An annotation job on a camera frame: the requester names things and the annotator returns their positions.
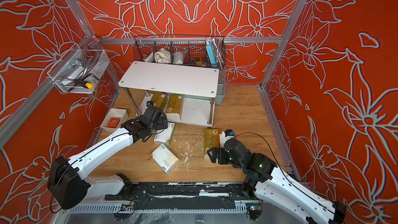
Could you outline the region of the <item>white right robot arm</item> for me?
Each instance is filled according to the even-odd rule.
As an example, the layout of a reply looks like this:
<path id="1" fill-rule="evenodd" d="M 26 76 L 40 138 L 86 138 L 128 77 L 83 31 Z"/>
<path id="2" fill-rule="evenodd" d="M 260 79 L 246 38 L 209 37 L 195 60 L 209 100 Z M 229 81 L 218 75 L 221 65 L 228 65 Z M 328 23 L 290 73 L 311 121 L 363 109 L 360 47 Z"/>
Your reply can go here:
<path id="1" fill-rule="evenodd" d="M 342 224 L 347 207 L 329 201 L 289 177 L 272 159 L 250 152 L 235 138 L 207 150 L 212 163 L 229 164 L 246 175 L 239 193 L 270 203 L 306 224 Z"/>

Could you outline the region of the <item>gold tissue pack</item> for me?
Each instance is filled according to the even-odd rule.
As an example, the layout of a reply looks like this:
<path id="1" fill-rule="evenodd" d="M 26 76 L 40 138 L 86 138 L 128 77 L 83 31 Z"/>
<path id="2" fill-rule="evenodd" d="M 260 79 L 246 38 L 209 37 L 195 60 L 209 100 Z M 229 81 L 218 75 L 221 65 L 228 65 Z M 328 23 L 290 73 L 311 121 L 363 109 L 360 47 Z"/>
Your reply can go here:
<path id="1" fill-rule="evenodd" d="M 168 101 L 167 94 L 164 92 L 155 92 L 151 98 L 151 101 L 155 107 L 164 110 Z"/>
<path id="2" fill-rule="evenodd" d="M 219 131 L 218 129 L 205 129 L 204 130 L 204 159 L 209 160 L 207 151 L 220 147 Z"/>
<path id="3" fill-rule="evenodd" d="M 182 107 L 183 96 L 179 94 L 170 95 L 166 108 L 166 116 L 168 121 L 179 121 L 182 115 Z"/>

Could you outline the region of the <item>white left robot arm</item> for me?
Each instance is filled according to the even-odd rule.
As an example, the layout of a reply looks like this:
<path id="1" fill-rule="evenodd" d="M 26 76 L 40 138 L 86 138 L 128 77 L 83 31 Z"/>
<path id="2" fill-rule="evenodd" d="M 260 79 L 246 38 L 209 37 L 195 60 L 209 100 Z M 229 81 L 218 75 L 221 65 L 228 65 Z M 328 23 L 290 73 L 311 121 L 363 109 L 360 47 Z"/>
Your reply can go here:
<path id="1" fill-rule="evenodd" d="M 138 141 L 146 142 L 155 131 L 168 128 L 166 113 L 152 101 L 142 115 L 127 120 L 107 138 L 69 158 L 59 156 L 52 163 L 47 188 L 50 201 L 61 209 L 71 209 L 85 199 L 105 196 L 109 200 L 133 198 L 133 184 L 123 173 L 111 177 L 90 174 L 117 152 Z"/>

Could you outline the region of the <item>white tissue pack front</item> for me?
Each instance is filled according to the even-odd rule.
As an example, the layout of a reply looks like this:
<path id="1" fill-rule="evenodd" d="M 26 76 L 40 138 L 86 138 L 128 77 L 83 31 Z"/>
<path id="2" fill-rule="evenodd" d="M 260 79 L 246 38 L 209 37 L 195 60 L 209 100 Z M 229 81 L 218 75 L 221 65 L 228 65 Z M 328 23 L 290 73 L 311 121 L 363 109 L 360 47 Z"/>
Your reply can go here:
<path id="1" fill-rule="evenodd" d="M 151 156 L 166 174 L 169 174 L 180 162 L 177 156 L 163 144 L 154 150 Z"/>

